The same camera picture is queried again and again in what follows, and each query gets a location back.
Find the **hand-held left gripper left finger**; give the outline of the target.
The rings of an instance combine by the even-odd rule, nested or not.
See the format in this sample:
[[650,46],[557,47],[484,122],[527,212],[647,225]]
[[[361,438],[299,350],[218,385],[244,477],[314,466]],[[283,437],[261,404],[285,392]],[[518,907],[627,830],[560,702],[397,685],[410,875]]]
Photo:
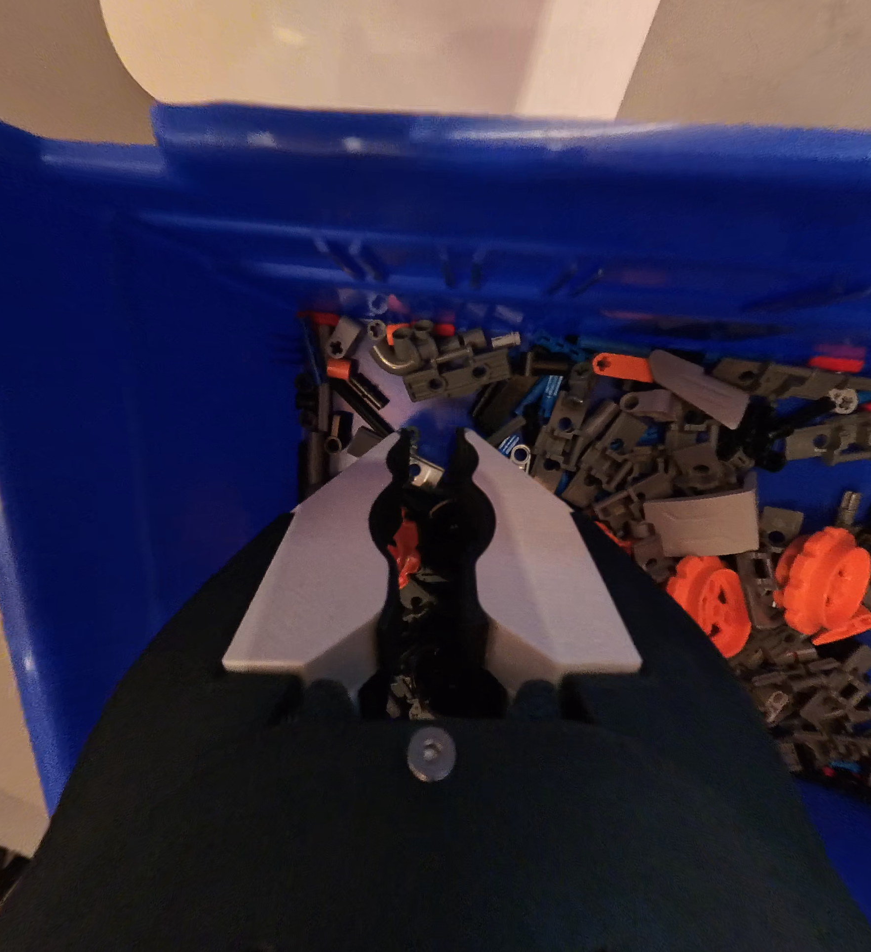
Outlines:
[[375,629],[389,563],[370,533],[370,510],[391,484],[382,440],[291,513],[283,540],[223,657],[227,672],[333,681],[356,702],[377,671]]

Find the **blue bin with square tag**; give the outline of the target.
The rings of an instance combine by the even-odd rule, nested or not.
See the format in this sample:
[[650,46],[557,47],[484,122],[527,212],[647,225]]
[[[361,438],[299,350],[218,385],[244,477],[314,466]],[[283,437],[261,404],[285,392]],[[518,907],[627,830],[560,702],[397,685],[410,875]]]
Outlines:
[[870,347],[871,132],[156,108],[0,123],[0,609],[56,807],[0,950],[871,950],[871,807],[807,810],[726,663],[527,715],[346,712],[225,649],[295,518],[296,313],[420,290],[676,349]]

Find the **pile of small brick parts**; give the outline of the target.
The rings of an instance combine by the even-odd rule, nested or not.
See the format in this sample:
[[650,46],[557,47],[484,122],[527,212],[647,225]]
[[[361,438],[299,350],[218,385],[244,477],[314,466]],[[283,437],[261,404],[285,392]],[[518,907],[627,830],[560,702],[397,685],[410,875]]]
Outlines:
[[610,537],[700,626],[760,711],[791,774],[871,795],[871,505],[847,491],[833,521],[762,506],[760,473],[790,462],[871,461],[871,382],[814,359],[806,368],[720,361],[716,383],[750,399],[738,427],[688,390],[686,360],[592,353],[548,334],[510,356],[517,334],[489,339],[429,321],[358,321],[304,312],[323,355],[325,390],[369,424],[392,428],[389,399],[358,369],[372,357],[413,400],[476,393],[476,430]]

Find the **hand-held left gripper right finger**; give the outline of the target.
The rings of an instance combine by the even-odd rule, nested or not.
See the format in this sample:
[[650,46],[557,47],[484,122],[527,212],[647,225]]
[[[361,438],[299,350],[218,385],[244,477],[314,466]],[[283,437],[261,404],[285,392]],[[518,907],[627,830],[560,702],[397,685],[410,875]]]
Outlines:
[[608,591],[573,511],[471,429],[474,488],[493,528],[474,563],[489,623],[485,668],[514,699],[531,682],[576,675],[626,676],[643,659]]

